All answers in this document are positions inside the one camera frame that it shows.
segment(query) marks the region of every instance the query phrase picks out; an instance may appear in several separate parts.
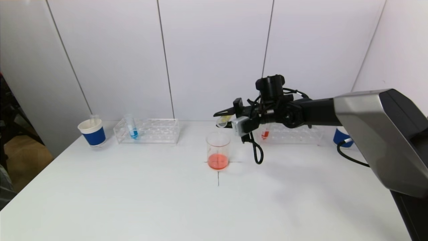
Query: wall seam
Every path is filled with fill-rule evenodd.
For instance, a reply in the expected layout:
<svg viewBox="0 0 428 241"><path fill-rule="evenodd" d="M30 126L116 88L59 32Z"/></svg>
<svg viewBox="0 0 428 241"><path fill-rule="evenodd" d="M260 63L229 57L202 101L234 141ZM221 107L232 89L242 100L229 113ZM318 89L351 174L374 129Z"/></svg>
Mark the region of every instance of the wall seam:
<svg viewBox="0 0 428 241"><path fill-rule="evenodd" d="M51 14L51 18L52 18L53 24L55 25L56 32L58 33L59 40L61 41L62 48L64 49L65 55L67 56L67 59L68 59L68 62L70 63L70 66L71 66L71 69L73 71L74 77L76 78L77 84L79 85L79 88L80 88L80 90L82 92L83 98L85 99L86 105L88 106L89 112L91 114L93 114L92 110L91 110L91 107L89 106L88 100L86 99L85 93L83 92L82 85L79 82L79 78L76 75L76 71L74 70L73 64L71 63L70 57L68 56L68 52L67 52L67 50L65 48L64 42L62 41L61 34L59 33L58 26L56 25L56 22L55 22L55 19L54 19L54 15L52 14L51 6L49 5L48 0L45 0L45 2L46 2L46 5L48 6L49 13Z"/></svg>

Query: test tube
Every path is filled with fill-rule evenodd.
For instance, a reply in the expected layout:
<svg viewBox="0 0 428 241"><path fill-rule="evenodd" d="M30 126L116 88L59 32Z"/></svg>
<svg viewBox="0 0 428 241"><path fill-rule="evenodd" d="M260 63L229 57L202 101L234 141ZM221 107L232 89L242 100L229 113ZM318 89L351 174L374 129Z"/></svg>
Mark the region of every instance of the test tube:
<svg viewBox="0 0 428 241"><path fill-rule="evenodd" d="M272 123L268 123L264 126L265 129L262 131L262 140L266 140L268 138L271 127Z"/></svg>
<svg viewBox="0 0 428 241"><path fill-rule="evenodd" d="M231 115L220 116L217 119L217 127L224 128L227 125L227 122L230 120Z"/></svg>
<svg viewBox="0 0 428 241"><path fill-rule="evenodd" d="M94 126L96 126L96 124L97 124L97 119L99 119L100 118L100 116L99 115L97 115L97 114L92 114L92 115L90 115L89 116L89 119L90 119L90 121L89 121L89 126L90 127L94 127Z"/></svg>
<svg viewBox="0 0 428 241"><path fill-rule="evenodd" d="M221 170L229 164L230 137L222 132L207 136L207 163L212 169Z"/></svg>
<svg viewBox="0 0 428 241"><path fill-rule="evenodd" d="M126 125L128 127L128 131L129 131L129 135L131 136L132 139L137 139L138 138L138 131L137 131L137 127L135 126L134 118L132 117L131 114L126 114L123 118L126 121Z"/></svg>

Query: white table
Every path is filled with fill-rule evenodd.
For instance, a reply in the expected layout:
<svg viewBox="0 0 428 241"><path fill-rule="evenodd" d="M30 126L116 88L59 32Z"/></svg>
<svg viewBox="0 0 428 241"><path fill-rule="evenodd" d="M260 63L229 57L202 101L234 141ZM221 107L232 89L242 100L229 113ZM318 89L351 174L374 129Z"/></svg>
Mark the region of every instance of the white table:
<svg viewBox="0 0 428 241"><path fill-rule="evenodd" d="M0 240L410 239L390 192L331 143L264 146L257 165L232 137L233 162L217 172L205 163L216 130L181 122L177 145L80 137L0 212Z"/></svg>

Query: blue and white cup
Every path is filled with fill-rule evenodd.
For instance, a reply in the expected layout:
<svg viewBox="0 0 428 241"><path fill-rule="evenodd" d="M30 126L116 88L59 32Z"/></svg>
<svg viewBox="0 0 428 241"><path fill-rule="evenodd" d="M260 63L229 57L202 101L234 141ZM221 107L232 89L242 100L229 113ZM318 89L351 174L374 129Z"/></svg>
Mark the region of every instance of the blue and white cup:
<svg viewBox="0 0 428 241"><path fill-rule="evenodd" d="M80 123L77 128L82 132L90 146L97 147L104 143L106 135L104 134L103 123L101 119L90 119Z"/></svg>
<svg viewBox="0 0 428 241"><path fill-rule="evenodd" d="M333 142L336 143L336 145L339 144L339 142L346 140L348 138L350 138L350 136L344 127L336 128L336 132L334 133L334 137L333 137ZM342 147L349 148L352 146L353 143L354 143L353 141L347 142L343 144Z"/></svg>

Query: beaker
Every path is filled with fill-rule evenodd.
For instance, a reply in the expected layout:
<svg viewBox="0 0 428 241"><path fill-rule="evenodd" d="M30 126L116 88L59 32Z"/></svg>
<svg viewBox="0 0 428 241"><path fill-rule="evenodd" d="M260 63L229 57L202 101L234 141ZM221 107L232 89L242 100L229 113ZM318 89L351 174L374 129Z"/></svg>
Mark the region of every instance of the beaker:
<svg viewBox="0 0 428 241"><path fill-rule="evenodd" d="M222 132L207 136L207 163L212 169L221 170L229 164L230 137Z"/></svg>

